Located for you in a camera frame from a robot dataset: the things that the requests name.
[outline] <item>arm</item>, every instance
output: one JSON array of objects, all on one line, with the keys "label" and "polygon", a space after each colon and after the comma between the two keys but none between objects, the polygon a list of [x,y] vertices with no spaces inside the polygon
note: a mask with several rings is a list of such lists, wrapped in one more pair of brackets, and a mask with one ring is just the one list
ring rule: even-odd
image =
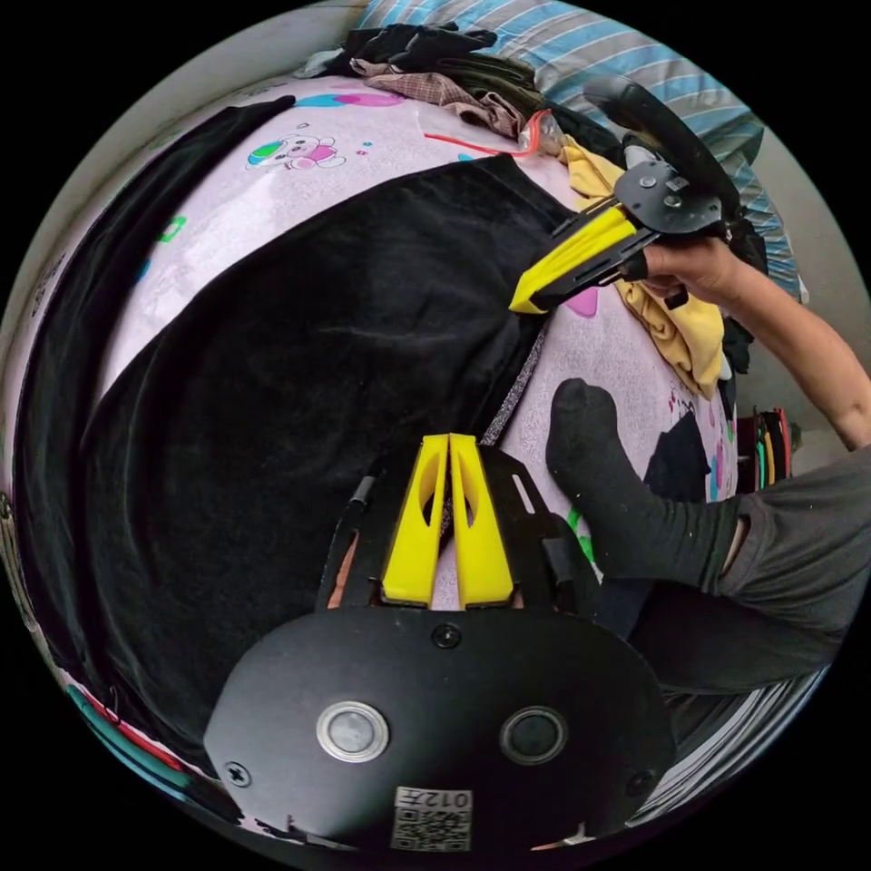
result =
[{"label": "arm", "polygon": [[822,318],[745,263],[727,306],[798,382],[848,450],[871,445],[871,378]]},{"label": "arm", "polygon": [[824,320],[718,240],[651,245],[644,254],[652,292],[665,297],[683,285],[726,308],[789,370],[848,450],[871,445],[871,379]]}]

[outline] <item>black sock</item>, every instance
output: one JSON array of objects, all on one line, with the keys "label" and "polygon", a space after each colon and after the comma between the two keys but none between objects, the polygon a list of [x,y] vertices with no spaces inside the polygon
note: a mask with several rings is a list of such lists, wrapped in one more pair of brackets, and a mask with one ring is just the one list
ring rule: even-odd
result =
[{"label": "black sock", "polygon": [[590,527],[604,574],[679,581],[712,592],[738,525],[738,499],[693,504],[651,493],[620,444],[609,393],[579,378],[560,384],[547,467]]}]

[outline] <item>leg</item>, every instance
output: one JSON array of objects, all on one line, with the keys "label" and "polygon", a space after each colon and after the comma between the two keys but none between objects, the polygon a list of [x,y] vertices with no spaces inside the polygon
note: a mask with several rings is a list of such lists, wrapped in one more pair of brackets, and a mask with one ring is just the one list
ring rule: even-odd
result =
[{"label": "leg", "polygon": [[679,504],[635,475],[605,391],[566,382],[551,423],[548,466],[600,568],[672,582],[631,639],[664,685],[740,692],[831,662],[871,563],[871,450],[752,496]]}]

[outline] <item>blue striped fabric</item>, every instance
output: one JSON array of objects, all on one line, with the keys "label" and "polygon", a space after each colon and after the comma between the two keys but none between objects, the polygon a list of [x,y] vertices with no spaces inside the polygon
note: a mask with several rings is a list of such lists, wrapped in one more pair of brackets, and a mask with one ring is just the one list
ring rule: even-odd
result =
[{"label": "blue striped fabric", "polygon": [[763,236],[771,277],[799,298],[798,271],[783,226],[750,164],[762,123],[727,88],[670,48],[625,24],[552,0],[372,0],[357,27],[444,24],[483,27],[497,35],[487,54],[526,61],[550,100],[594,121],[608,120],[583,98],[597,75],[627,75],[666,103],[705,142],[730,174]]}]

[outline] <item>printed label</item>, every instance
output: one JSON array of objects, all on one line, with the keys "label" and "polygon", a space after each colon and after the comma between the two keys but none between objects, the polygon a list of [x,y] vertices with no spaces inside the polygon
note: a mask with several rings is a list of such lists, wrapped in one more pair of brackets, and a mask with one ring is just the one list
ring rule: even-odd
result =
[{"label": "printed label", "polygon": [[472,846],[472,791],[396,790],[391,847],[420,853],[463,853]]}]

